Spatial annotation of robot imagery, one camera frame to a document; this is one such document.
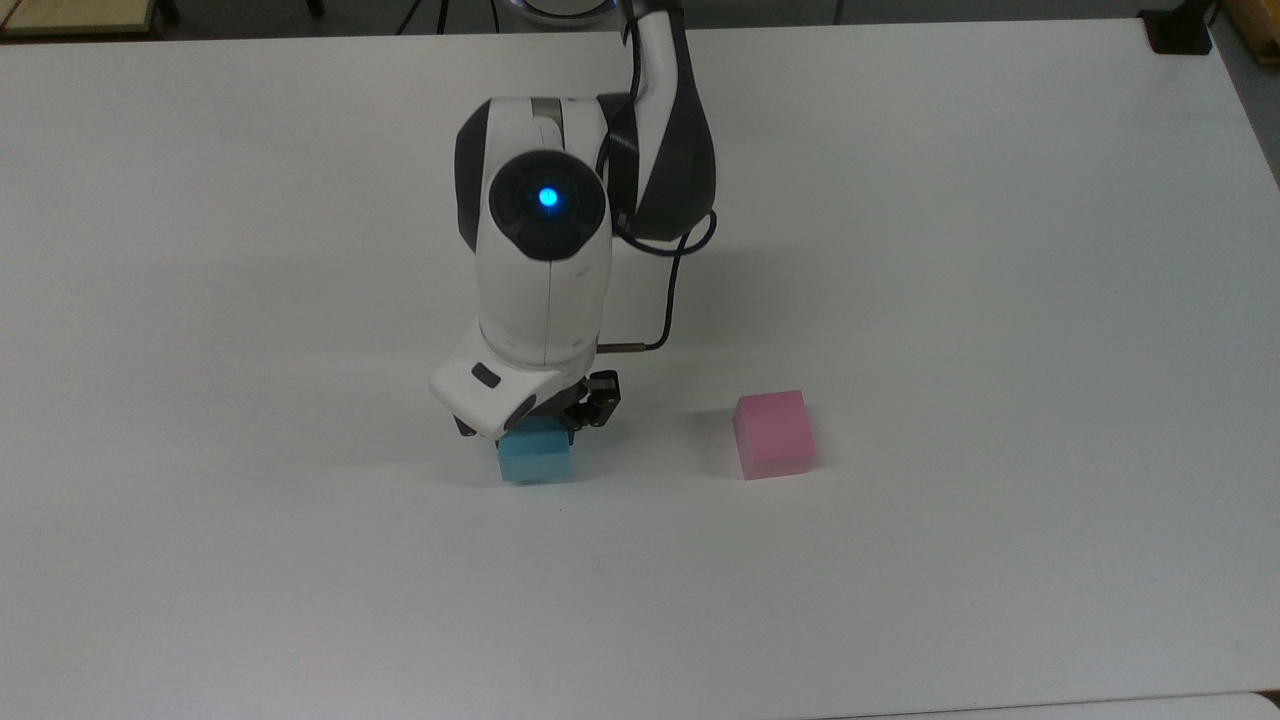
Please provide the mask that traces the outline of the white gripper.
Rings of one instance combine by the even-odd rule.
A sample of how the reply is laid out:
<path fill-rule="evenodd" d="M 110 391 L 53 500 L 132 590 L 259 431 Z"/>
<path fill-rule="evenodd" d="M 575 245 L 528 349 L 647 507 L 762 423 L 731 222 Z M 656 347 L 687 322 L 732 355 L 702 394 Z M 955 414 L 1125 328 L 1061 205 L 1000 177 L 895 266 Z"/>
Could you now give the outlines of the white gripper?
<path fill-rule="evenodd" d="M 462 437 L 498 441 L 531 416 L 559 416 L 568 410 L 570 432 L 604 427 L 621 402 L 616 370 L 594 372 L 593 346 L 549 366 L 507 360 L 486 342 L 472 319 L 454 351 L 436 369 L 429 388 L 454 416 Z"/>

